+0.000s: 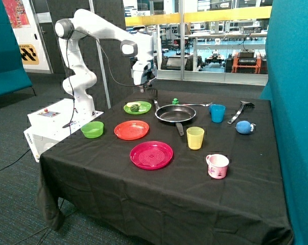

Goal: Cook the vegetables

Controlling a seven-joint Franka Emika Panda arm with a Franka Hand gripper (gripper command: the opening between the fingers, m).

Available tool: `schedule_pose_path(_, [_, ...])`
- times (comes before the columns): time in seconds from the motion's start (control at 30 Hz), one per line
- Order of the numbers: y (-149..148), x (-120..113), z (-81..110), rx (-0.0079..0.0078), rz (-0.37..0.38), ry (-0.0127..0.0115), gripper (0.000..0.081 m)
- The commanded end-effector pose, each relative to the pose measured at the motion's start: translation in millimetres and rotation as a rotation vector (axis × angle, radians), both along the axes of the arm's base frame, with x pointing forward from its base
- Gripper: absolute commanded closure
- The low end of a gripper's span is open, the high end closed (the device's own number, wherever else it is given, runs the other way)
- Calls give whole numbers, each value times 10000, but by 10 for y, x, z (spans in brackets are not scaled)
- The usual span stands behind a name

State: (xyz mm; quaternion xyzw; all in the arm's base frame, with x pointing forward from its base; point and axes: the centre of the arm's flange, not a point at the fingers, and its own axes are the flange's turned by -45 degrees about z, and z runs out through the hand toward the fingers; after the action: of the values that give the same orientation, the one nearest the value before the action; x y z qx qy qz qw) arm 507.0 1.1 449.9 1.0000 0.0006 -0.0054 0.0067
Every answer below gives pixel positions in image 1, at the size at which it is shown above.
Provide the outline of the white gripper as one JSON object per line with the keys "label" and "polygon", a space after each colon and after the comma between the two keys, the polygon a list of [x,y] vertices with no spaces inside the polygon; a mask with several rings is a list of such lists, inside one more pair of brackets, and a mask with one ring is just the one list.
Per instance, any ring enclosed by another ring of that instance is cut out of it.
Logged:
{"label": "white gripper", "polygon": [[[147,83],[147,88],[152,87],[152,81],[157,78],[157,67],[153,60],[150,61],[136,61],[132,67],[133,83],[136,86]],[[140,86],[140,91],[144,92],[145,87]]]}

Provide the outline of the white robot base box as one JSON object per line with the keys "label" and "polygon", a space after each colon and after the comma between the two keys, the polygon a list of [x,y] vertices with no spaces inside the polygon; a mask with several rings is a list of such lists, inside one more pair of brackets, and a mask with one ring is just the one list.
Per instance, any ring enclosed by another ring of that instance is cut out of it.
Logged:
{"label": "white robot base box", "polygon": [[80,110],[76,105],[72,99],[62,99],[28,114],[31,126],[23,133],[36,162],[42,153],[103,114],[95,109]]}

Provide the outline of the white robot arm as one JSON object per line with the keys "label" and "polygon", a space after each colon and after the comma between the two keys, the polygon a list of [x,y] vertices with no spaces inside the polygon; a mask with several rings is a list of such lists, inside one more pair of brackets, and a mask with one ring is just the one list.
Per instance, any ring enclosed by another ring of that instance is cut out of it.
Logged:
{"label": "white robot arm", "polygon": [[73,18],[56,22],[55,31],[65,65],[75,74],[63,81],[64,90],[75,99],[79,115],[92,116],[95,113],[93,98],[86,89],[97,82],[97,76],[84,63],[79,40],[86,36],[97,39],[120,41],[120,50],[125,57],[135,57],[132,66],[134,85],[150,83],[157,77],[154,62],[154,38],[144,32],[128,33],[98,15],[84,9],[75,12]]}

